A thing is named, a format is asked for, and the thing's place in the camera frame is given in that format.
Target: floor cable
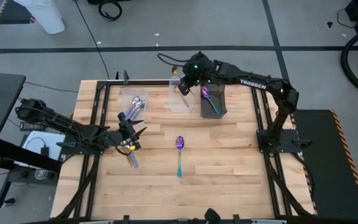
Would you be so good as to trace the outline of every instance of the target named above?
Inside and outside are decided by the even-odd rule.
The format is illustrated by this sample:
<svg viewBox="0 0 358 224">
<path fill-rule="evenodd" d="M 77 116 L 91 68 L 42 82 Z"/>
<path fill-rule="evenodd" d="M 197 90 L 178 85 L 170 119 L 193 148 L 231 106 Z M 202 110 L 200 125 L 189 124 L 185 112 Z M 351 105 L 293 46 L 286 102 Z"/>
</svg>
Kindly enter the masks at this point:
<svg viewBox="0 0 358 224">
<path fill-rule="evenodd" d="M 349 55 L 350 49 L 353 47 L 353 45 L 358 41 L 358 34 L 355 35 L 346 45 L 344 50 L 341 54 L 341 67 L 343 69 L 343 72 L 345 73 L 346 77 L 349 79 L 349 81 L 358 88 L 358 78 L 354 75 L 353 71 L 351 70 L 349 66 L 349 61 L 347 59 Z"/>
<path fill-rule="evenodd" d="M 24 83 L 30 84 L 30 85 L 34 85 L 34 86 L 40 86 L 40 87 L 48 88 L 48 89 L 50 89 L 50 90 L 64 91 L 64 92 L 71 92 L 71 93 L 78 93 L 78 91 L 74 91 L 74 90 L 60 90 L 60 89 L 52 88 L 52 87 L 49 87 L 49 86 L 44 86 L 44 85 L 39 85 L 39 84 L 31 83 L 31 82 L 24 82 Z"/>
<path fill-rule="evenodd" d="M 93 34 L 92 34 L 92 32 L 91 32 L 90 27 L 88 26 L 88 23 L 87 23 L 87 22 L 86 22 L 86 20 L 85 20 L 84 15 L 82 14 L 82 11 L 81 11 L 81 9 L 80 9 L 80 6 L 78 5 L 78 3 L 77 3 L 77 1 L 76 1 L 76 0 L 74 0 L 74 2 L 75 2 L 75 4 L 77 5 L 78 11 L 80 12 L 82 19 L 84 20 L 84 23 L 85 23 L 85 25 L 86 25 L 86 28 L 88 28 L 89 33 L 90 33 L 90 34 L 91 34 L 91 36 L 92 36 L 92 39 L 93 39 L 94 45 L 96 46 L 96 49 L 98 50 L 98 53 L 99 53 L 100 59 L 102 60 L 102 63 L 103 63 L 103 65 L 104 65 L 104 69 L 106 70 L 106 75 L 107 75 L 107 78 L 108 78 L 108 80 L 110 80 L 109 71 L 107 70 L 106 63 L 104 62 L 103 57 L 102 57 L 102 55 L 101 55 L 101 53 L 100 53 L 100 49 L 99 49 L 99 47 L 98 47 L 98 44 L 96 43 L 96 40 L 95 40 L 95 38 L 94 38 L 94 36 L 93 36 Z"/>
</svg>

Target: teal spoon handle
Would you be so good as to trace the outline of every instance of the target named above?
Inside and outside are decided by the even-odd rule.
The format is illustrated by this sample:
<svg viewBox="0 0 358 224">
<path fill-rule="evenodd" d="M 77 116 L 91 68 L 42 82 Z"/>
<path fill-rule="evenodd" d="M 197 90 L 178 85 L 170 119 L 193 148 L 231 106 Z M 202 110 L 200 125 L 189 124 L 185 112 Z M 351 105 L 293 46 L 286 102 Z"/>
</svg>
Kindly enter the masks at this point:
<svg viewBox="0 0 358 224">
<path fill-rule="evenodd" d="M 208 99 L 209 103 L 211 104 L 211 106 L 214 108 L 215 113 L 216 113 L 216 114 L 219 114 L 218 109 L 216 109 L 216 107 L 215 107 L 214 103 L 212 103 L 211 99 L 209 99 L 209 98 L 207 98 L 207 99 Z"/>
<path fill-rule="evenodd" d="M 181 152 L 179 151 L 178 177 L 181 177 Z"/>
</svg>

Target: robotic arm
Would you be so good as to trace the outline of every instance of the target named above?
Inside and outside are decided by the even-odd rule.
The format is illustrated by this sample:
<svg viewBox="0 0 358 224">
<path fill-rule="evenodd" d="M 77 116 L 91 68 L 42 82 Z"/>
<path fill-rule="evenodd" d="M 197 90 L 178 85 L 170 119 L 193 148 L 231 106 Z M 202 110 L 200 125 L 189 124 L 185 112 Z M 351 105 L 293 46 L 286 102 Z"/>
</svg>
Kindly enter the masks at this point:
<svg viewBox="0 0 358 224">
<path fill-rule="evenodd" d="M 251 72 L 245 72 L 230 63 L 214 60 L 198 52 L 183 66 L 185 76 L 181 79 L 179 90 L 183 95 L 190 92 L 190 88 L 200 83 L 215 85 L 240 84 L 268 91 L 272 94 L 278 106 L 278 113 L 273 123 L 267 128 L 265 143 L 268 147 L 276 148 L 280 145 L 280 136 L 288 115 L 296 111 L 299 93 L 290 85 L 288 80 L 265 77 Z"/>
<path fill-rule="evenodd" d="M 116 147 L 118 152 L 124 154 L 117 148 L 124 141 L 129 143 L 133 149 L 140 149 L 137 140 L 145 128 L 136 133 L 133 125 L 142 121 L 125 119 L 124 113 L 118 114 L 119 129 L 108 131 L 109 127 L 81 124 L 58 114 L 48 108 L 41 100 L 23 99 L 21 103 L 21 106 L 15 109 L 17 118 L 30 124 L 43 123 L 48 127 L 73 136 L 76 142 L 58 143 L 61 146 L 67 144 L 67 146 L 74 147 L 73 154 L 100 154 L 109 146 Z"/>
</svg>

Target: spoon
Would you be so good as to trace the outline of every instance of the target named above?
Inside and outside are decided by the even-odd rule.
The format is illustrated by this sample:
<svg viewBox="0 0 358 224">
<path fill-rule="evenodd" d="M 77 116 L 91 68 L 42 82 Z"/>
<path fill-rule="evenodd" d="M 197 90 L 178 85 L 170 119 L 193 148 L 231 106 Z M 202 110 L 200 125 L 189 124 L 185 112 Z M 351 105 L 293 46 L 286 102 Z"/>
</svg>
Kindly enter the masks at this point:
<svg viewBox="0 0 358 224">
<path fill-rule="evenodd" d="M 141 102 L 142 103 L 140 105 L 136 105 L 136 107 L 134 108 L 134 112 L 132 113 L 131 117 L 129 117 L 130 120 L 134 121 L 139 111 L 144 108 L 146 100 L 141 100 Z"/>
<path fill-rule="evenodd" d="M 176 141 L 177 149 L 179 149 L 179 161 L 178 161 L 178 177 L 181 177 L 181 149 L 185 146 L 185 140 L 182 136 L 179 136 Z"/>
<path fill-rule="evenodd" d="M 202 92 L 202 94 L 203 94 L 203 97 L 206 98 L 206 99 L 209 101 L 209 103 L 211 104 L 211 106 L 214 108 L 215 113 L 216 113 L 216 114 L 219 114 L 218 109 L 216 109 L 214 103 L 212 103 L 211 99 L 209 98 L 209 91 L 208 91 L 208 89 L 207 89 L 205 86 L 203 86 L 202 89 L 201 89 L 201 92 Z"/>
<path fill-rule="evenodd" d="M 140 97 L 135 96 L 132 99 L 131 107 L 128 109 L 126 113 L 126 118 L 129 119 L 132 116 L 132 113 L 134 112 L 135 108 L 142 104 L 142 100 L 140 100 Z"/>
</svg>

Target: black metal frame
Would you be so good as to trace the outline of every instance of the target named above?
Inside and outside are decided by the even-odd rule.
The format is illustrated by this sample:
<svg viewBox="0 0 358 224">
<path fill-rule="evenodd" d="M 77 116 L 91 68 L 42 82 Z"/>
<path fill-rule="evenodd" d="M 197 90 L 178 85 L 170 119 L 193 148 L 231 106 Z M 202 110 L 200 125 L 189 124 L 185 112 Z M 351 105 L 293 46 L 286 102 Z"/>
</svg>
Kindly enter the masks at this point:
<svg viewBox="0 0 358 224">
<path fill-rule="evenodd" d="M 96 120 L 96 113 L 98 111 L 98 105 L 99 105 L 99 99 L 100 99 L 100 94 L 101 94 L 101 90 L 105 89 L 104 91 L 104 98 L 103 98 L 103 106 L 102 106 L 102 112 L 101 112 L 101 119 L 100 119 L 100 125 L 104 126 L 105 122 L 106 122 L 106 114 L 107 114 L 107 110 L 108 110 L 108 101 L 109 101 L 109 92 L 110 92 L 110 88 L 112 86 L 117 86 L 117 85 L 169 85 L 169 81 L 168 80 L 114 80 L 114 81 L 98 81 L 98 83 L 96 84 L 96 93 L 94 96 L 94 101 L 93 101 L 93 109 L 92 109 L 92 114 L 91 114 L 91 124 L 95 124 L 95 120 Z M 258 123 L 258 127 L 259 130 L 263 130 L 263 122 L 262 122 L 262 116 L 260 113 L 260 108 L 259 108 L 259 101 L 258 101 L 258 97 L 256 94 L 256 90 L 254 88 L 252 88 L 252 99 L 254 101 L 254 106 L 255 106 L 255 113 L 256 113 L 256 117 L 257 117 L 257 123 Z M 263 100 L 263 104 L 264 104 L 264 110 L 265 110 L 265 114 L 266 114 L 266 120 L 268 123 L 272 122 L 272 116 L 270 114 L 270 110 L 269 110 L 269 104 L 267 102 L 267 95 L 265 91 L 261 91 L 262 93 L 262 100 Z M 94 162 L 96 162 L 96 173 L 97 173 L 97 169 L 98 169 L 98 163 L 99 163 L 99 158 L 100 155 L 95 155 L 94 156 Z M 266 168 L 268 167 L 268 164 L 270 162 L 270 156 L 268 154 L 264 154 L 264 159 L 265 159 L 265 165 Z M 275 159 L 275 163 L 277 166 L 277 173 L 279 178 L 285 183 L 285 178 L 284 178 L 284 174 L 283 174 L 283 168 L 282 168 L 282 163 L 280 160 L 280 155 L 279 153 L 276 153 L 274 156 Z M 88 164 L 89 164 L 89 155 L 84 155 L 84 159 L 83 159 L 83 165 L 81 168 L 81 175 L 80 175 L 80 184 L 79 187 L 81 187 L 81 185 L 83 185 L 85 177 L 86 177 L 86 173 L 87 173 L 87 169 L 88 169 Z M 94 190 L 95 190 L 95 186 L 96 186 L 96 178 L 97 175 L 95 174 L 92 181 L 91 181 L 91 185 L 89 188 L 89 196 L 88 196 L 88 201 L 86 204 L 86 217 L 90 218 L 91 214 L 92 214 L 92 206 L 93 206 L 93 199 L 94 199 Z M 270 196 L 272 198 L 272 205 L 273 205 L 273 211 L 274 211 L 274 215 L 275 217 L 280 216 L 280 209 L 278 207 L 278 199 L 277 199 L 277 192 L 275 190 L 275 185 L 274 185 L 274 179 L 271 176 L 267 176 L 268 178 L 268 185 L 269 185 L 269 189 L 270 189 Z M 286 196 L 283 193 L 283 199 L 284 199 L 284 207 L 285 207 L 285 214 L 286 215 L 292 215 L 291 212 L 291 206 L 290 203 L 288 201 L 288 199 L 286 198 Z M 79 200 L 79 202 L 76 204 L 75 206 L 75 210 L 74 210 L 74 217 L 77 218 L 80 216 L 80 210 L 81 210 L 81 199 Z"/>
<path fill-rule="evenodd" d="M 96 120 L 96 113 L 98 111 L 99 98 L 100 98 L 102 89 L 105 89 L 105 92 L 104 92 L 100 125 L 105 124 L 106 114 L 107 114 L 107 110 L 108 110 L 110 88 L 112 86 L 118 86 L 118 85 L 169 85 L 169 81 L 168 80 L 98 81 L 98 83 L 96 85 L 96 93 L 95 93 L 95 97 L 94 97 L 93 109 L 92 109 L 92 114 L 91 114 L 91 124 L 94 124 L 95 120 Z M 260 106 L 259 106 L 256 89 L 251 88 L 251 92 L 252 92 L 252 99 L 254 101 L 254 108 L 255 108 L 255 114 L 256 114 L 256 118 L 257 118 L 258 128 L 259 128 L 259 130 L 263 130 L 262 115 L 260 112 Z M 267 122 L 271 123 L 272 117 L 271 117 L 270 110 L 269 110 L 269 104 L 267 102 L 266 92 L 261 91 L 261 94 L 262 94 L 262 101 L 264 104 L 264 110 L 265 110 Z M 310 217 L 310 216 L 304 217 L 303 216 L 303 215 L 305 215 L 304 213 L 299 214 L 300 217 L 292 216 L 290 202 L 292 202 L 292 204 L 293 204 L 294 202 L 296 202 L 296 199 L 293 197 L 291 192 L 285 187 L 285 178 L 284 178 L 284 174 L 283 174 L 282 163 L 280 160 L 280 154 L 279 153 L 274 154 L 276 170 L 277 170 L 277 173 L 274 173 L 274 174 L 272 174 L 272 169 L 274 169 L 274 168 L 272 167 L 272 163 L 270 161 L 270 155 L 267 153 L 263 153 L 263 157 L 265 160 L 265 166 L 266 166 L 266 170 L 268 173 L 268 175 L 267 175 L 268 185 L 269 185 L 269 190 L 270 190 L 270 196 L 272 199 L 272 207 L 273 207 L 275 219 L 288 220 L 288 221 L 291 220 L 291 223 L 303 223 L 303 220 L 308 221 L 310 223 L 314 223 L 314 222 L 335 223 L 336 221 L 339 221 L 339 220 L 332 220 L 332 219 L 328 219 L 328 218 L 318 218 L 318 217 Z M 39 223 L 58 223 L 59 221 L 60 222 L 63 221 L 62 218 L 66 218 L 64 220 L 65 223 L 78 223 L 79 220 L 83 220 L 83 221 L 91 220 L 93 199 L 94 199 L 94 193 L 95 193 L 94 191 L 95 191 L 96 178 L 97 178 L 96 174 L 98 171 L 99 158 L 100 158 L 100 155 L 94 156 L 92 168 L 88 172 L 88 175 L 87 175 L 86 173 L 87 173 L 87 168 L 88 168 L 88 164 L 89 164 L 89 155 L 84 155 L 78 191 L 75 194 L 75 196 L 73 197 L 73 199 L 70 201 L 70 203 L 76 202 L 75 208 L 74 207 L 72 208 L 72 209 L 74 209 L 73 218 L 68 218 L 72 209 L 67 211 L 66 210 L 67 207 L 66 207 L 65 210 L 56 218 L 51 219 L 49 221 L 45 221 L 45 222 L 39 222 Z M 90 183 L 90 188 L 89 188 L 88 201 L 86 204 L 86 206 L 87 206 L 86 215 L 85 215 L 85 217 L 79 217 L 80 209 L 81 209 L 82 194 L 85 191 L 85 189 L 87 188 L 89 183 Z M 275 183 L 277 183 L 279 188 L 282 190 L 286 215 L 280 214 L 280 210 L 279 210 L 279 206 L 278 206 L 277 192 L 275 190 Z M 234 215 L 233 220 L 221 220 L 221 223 L 242 223 L 242 222 L 249 223 L 250 221 L 252 221 L 252 220 L 251 219 L 240 219 L 239 220 L 238 215 Z M 123 220 L 115 220 L 114 222 L 115 223 L 129 223 L 129 216 L 124 215 Z M 358 223 L 358 221 L 355 221 L 355 220 L 340 220 L 340 222 L 342 222 L 342 223 Z M 136 220 L 136 221 L 131 221 L 131 223 L 181 223 L 181 220 Z"/>
</svg>

